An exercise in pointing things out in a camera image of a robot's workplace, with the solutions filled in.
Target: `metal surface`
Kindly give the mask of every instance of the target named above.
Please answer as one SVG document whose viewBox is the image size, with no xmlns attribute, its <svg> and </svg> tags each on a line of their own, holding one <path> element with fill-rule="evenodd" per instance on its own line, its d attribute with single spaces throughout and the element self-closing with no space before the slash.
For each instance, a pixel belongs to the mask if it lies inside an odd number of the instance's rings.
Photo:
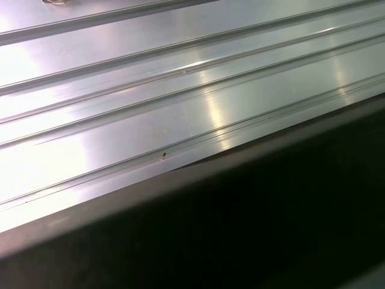
<svg viewBox="0 0 385 289">
<path fill-rule="evenodd" d="M 71 27 L 85 10 L 67 8 Z M 0 47 L 0 231 L 385 88 L 384 1 L 222 0 L 110 20 Z"/>
</svg>

